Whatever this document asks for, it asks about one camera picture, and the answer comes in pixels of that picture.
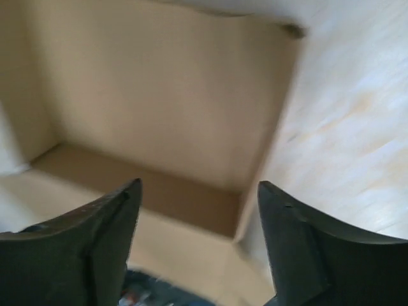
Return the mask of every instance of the open cardboard box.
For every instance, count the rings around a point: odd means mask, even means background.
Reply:
[[[2,171],[21,172],[0,178],[9,227],[140,177],[130,266],[219,305],[271,298],[237,242],[297,43],[252,17],[136,0],[0,1],[2,23]]]

